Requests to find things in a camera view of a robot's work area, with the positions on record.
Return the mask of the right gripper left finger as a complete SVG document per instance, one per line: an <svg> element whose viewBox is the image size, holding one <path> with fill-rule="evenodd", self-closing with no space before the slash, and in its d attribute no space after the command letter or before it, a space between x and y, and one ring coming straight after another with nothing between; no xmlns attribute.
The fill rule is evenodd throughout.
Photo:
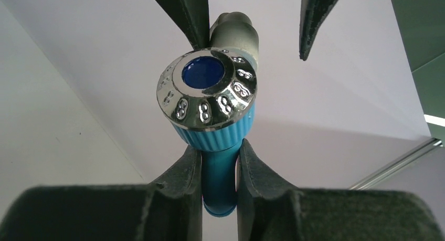
<svg viewBox="0 0 445 241"><path fill-rule="evenodd" d="M147 184L29 188L1 221L1 240L201 240L201 171L188 147Z"/></svg>

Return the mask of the blue plastic water faucet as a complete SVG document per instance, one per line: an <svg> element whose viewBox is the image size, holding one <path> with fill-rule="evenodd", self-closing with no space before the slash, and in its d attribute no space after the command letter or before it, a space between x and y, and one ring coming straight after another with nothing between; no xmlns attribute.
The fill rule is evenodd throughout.
<svg viewBox="0 0 445 241"><path fill-rule="evenodd" d="M237 205L236 163L255 117L258 64L245 51L190 51L161 74L156 97L180 138L202 158L207 212L225 217Z"/></svg>

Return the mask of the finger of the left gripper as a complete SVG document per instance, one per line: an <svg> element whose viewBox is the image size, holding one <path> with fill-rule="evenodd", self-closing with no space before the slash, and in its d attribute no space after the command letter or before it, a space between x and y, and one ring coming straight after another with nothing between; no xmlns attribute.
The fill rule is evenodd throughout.
<svg viewBox="0 0 445 241"><path fill-rule="evenodd" d="M193 49L209 47L208 0L155 0Z"/></svg>
<svg viewBox="0 0 445 241"><path fill-rule="evenodd" d="M339 0L301 0L299 56L306 61L317 32Z"/></svg>

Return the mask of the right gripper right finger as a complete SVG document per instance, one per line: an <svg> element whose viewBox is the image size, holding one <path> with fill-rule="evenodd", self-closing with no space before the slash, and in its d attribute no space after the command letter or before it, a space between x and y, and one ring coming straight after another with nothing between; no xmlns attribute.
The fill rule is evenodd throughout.
<svg viewBox="0 0 445 241"><path fill-rule="evenodd" d="M430 207L404 191L299 188L244 140L238 163L239 240L444 240Z"/></svg>

